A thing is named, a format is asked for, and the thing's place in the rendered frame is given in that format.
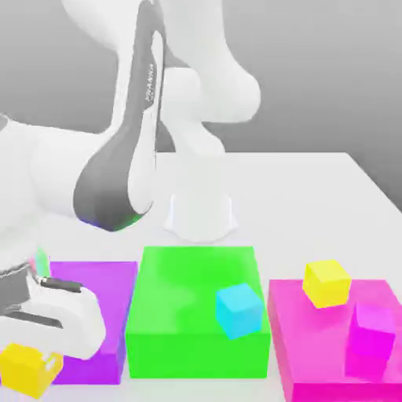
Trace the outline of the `small cyan cube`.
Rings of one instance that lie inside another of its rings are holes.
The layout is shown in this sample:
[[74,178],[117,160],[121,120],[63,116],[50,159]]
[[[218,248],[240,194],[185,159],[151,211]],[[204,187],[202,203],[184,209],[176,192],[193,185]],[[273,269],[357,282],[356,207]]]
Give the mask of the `small cyan cube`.
[[220,289],[216,293],[215,318],[230,340],[259,332],[263,303],[248,283]]

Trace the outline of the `large green box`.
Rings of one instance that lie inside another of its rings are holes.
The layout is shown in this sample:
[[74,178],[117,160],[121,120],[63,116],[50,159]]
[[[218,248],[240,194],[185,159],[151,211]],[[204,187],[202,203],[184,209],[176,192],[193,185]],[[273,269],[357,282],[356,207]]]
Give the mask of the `large green box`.
[[[259,332],[230,340],[216,293],[248,283],[263,303]],[[271,331],[254,248],[147,246],[126,325],[131,378],[265,378]]]

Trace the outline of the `small magenta cube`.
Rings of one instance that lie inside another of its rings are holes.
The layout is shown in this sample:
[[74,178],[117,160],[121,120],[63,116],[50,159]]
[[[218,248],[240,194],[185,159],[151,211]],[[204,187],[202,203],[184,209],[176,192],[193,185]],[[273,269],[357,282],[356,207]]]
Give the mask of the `small magenta cube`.
[[380,381],[393,353],[397,327],[391,308],[357,302],[345,347],[345,374]]

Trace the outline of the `small orange-yellow cube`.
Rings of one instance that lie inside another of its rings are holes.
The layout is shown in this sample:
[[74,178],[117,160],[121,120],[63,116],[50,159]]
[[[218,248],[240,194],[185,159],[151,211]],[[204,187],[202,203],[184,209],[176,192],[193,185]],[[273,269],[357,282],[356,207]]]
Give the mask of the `small orange-yellow cube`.
[[8,344],[0,352],[0,383],[8,389],[39,399],[64,366],[64,356],[58,353],[59,370],[46,372],[42,354],[35,348]]

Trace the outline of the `large pink box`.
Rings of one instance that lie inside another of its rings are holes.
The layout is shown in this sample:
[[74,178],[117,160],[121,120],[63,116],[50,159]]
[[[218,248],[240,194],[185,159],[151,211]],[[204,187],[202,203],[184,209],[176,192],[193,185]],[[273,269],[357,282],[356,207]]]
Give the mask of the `large pink box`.
[[[357,302],[393,311],[385,364],[347,349]],[[402,305],[385,280],[354,280],[348,302],[328,309],[314,307],[301,280],[270,280],[268,312],[285,402],[402,402]]]

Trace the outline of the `small yellow cube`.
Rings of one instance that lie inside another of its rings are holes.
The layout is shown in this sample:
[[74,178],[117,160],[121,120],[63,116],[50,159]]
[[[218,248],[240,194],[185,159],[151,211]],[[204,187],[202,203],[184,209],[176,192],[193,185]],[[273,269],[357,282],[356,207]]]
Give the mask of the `small yellow cube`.
[[315,308],[345,305],[352,278],[334,259],[309,262],[305,266],[302,289]]

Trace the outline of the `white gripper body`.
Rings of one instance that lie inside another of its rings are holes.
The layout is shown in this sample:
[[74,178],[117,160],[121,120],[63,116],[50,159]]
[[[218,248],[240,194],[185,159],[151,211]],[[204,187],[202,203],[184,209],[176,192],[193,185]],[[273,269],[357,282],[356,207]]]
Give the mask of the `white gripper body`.
[[0,350],[15,343],[42,353],[92,357],[106,335],[97,296],[79,283],[30,290],[32,297],[17,311],[0,315]]

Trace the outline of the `large purple box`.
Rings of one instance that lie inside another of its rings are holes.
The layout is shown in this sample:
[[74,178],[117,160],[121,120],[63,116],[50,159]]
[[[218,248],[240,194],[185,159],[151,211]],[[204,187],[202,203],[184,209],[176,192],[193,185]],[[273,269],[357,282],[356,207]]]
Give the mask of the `large purple box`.
[[98,298],[106,337],[89,360],[64,358],[55,385],[118,385],[126,359],[125,330],[138,274],[135,261],[52,261],[51,273],[89,288]]

